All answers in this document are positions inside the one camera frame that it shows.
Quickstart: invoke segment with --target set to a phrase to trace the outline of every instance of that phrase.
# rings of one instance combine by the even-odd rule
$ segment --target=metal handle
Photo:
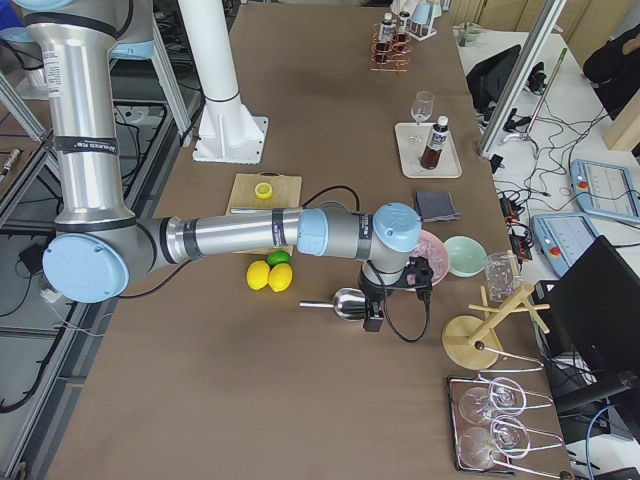
[[[301,307],[318,307],[318,308],[333,308],[333,303],[320,302],[317,300],[300,300]]]

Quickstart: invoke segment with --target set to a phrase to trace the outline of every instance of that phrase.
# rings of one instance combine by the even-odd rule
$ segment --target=pink bowl
[[[420,232],[418,245],[411,252],[412,257],[423,257],[429,260],[429,265],[433,269],[432,285],[437,285],[447,275],[449,271],[449,253],[444,243],[433,233],[426,230]]]

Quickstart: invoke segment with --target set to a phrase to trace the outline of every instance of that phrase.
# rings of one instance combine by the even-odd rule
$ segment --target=blue cable
[[[593,428],[593,425],[596,423],[596,420],[600,418],[600,415],[602,415],[604,412],[609,410],[611,407],[613,407],[613,405],[607,405],[606,407],[601,408],[598,411],[598,413],[596,413],[593,416],[593,418],[589,422],[589,427],[587,428],[587,437],[585,438],[585,442],[584,442],[584,450],[587,455],[587,468],[589,469],[589,478],[591,480],[594,480],[593,468],[591,467],[591,455],[589,454],[589,438],[591,438],[591,429]]]

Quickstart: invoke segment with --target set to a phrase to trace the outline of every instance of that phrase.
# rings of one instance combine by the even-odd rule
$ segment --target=white tray
[[[462,166],[451,132],[444,143],[438,166],[433,170],[420,166],[420,157],[429,140],[432,126],[433,123],[421,123],[419,127],[410,122],[396,123],[396,141],[402,173],[409,178],[458,178],[462,175]],[[414,144],[409,140],[409,137],[418,135],[422,137],[422,142]]]

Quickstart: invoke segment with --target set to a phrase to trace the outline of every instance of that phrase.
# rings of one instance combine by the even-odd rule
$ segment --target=wooden cutting board
[[[256,185],[260,182],[271,184],[273,195],[266,200],[260,200],[255,195]],[[227,215],[242,215],[241,213],[232,214],[231,208],[249,207],[249,208],[292,208],[300,204],[300,190],[302,188],[302,177],[292,177],[288,175],[259,175],[251,173],[238,173],[233,182],[229,203],[227,205]],[[256,250],[244,250],[236,253],[252,253],[265,254],[275,250],[274,248],[261,248]],[[293,247],[284,247],[291,254]]]

